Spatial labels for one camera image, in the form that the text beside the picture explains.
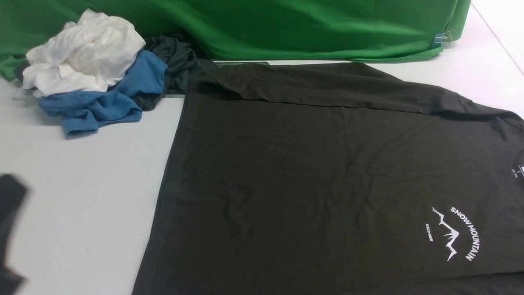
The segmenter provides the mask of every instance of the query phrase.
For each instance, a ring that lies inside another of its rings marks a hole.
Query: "white table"
[[[371,66],[524,117],[524,76],[474,9],[462,39],[437,58]],[[139,123],[66,140],[59,119],[36,100],[12,100],[15,89],[0,81],[0,173],[17,173],[32,188],[8,255],[28,278],[20,294],[129,295],[183,98],[163,99]]]

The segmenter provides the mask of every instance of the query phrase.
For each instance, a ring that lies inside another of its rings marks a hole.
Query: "mountain graphic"
[[[455,240],[459,236],[459,233],[458,233],[458,231],[454,230],[451,226],[447,225],[447,223],[444,222],[444,214],[438,212],[437,210],[435,210],[435,208],[433,208],[433,212],[437,213],[440,216],[440,223],[439,223],[439,225],[443,225],[443,226],[447,227],[450,230],[449,234],[445,234],[444,235],[444,237],[445,236],[449,236],[448,240],[450,240],[446,244],[446,247],[451,251],[449,258],[447,259],[448,261],[450,261],[451,257],[453,257],[453,255],[457,254],[457,251],[455,251],[455,249],[453,249],[453,247],[451,247],[451,246],[453,245],[453,242],[455,242]]]

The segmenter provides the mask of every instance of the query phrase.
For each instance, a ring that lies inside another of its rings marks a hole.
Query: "white surface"
[[[473,7],[524,72],[524,1],[473,0]]]
[[[272,62],[298,63],[305,62]],[[372,66],[524,116],[524,76],[475,10],[462,39],[438,58]],[[33,188],[8,260],[28,278],[20,294],[129,295],[182,99],[162,100],[139,123],[65,140],[58,119],[45,117],[35,102],[11,100],[14,87],[6,82],[0,87],[0,172],[18,173]]]
[[[146,42],[127,20],[84,11],[58,35],[31,49],[24,70],[25,89],[45,97],[76,90],[106,91],[123,79]]]

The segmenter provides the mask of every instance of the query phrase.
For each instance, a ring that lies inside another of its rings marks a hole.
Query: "sleeve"
[[[208,73],[209,81],[238,99],[324,107],[368,108],[469,116],[515,114],[461,97],[450,90],[404,82],[357,62],[305,66],[245,64]]]

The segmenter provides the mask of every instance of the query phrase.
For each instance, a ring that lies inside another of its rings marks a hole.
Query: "printed logo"
[[[471,223],[471,221],[464,215],[464,213],[460,212],[455,207],[451,207],[451,212],[455,213],[467,226],[467,228],[470,230],[471,239],[473,240],[473,243],[471,244],[471,250],[467,254],[466,259],[469,261],[473,261],[475,257],[477,256],[478,250],[481,247],[481,239],[478,236],[477,229],[475,226]]]
[[[435,210],[435,208],[433,208],[433,212],[437,213],[440,216],[440,223],[439,223],[439,225],[443,225],[443,226],[447,227],[450,230],[449,234],[445,234],[444,235],[444,236],[449,236],[448,239],[450,240],[446,244],[446,247],[451,251],[450,256],[447,259],[448,261],[450,261],[451,257],[453,257],[453,255],[457,254],[457,251],[455,251],[455,249],[453,249],[452,245],[455,242],[455,240],[457,239],[457,237],[459,236],[459,233],[458,233],[458,231],[454,230],[451,226],[449,226],[447,223],[444,222],[444,214],[438,212],[437,210]]]

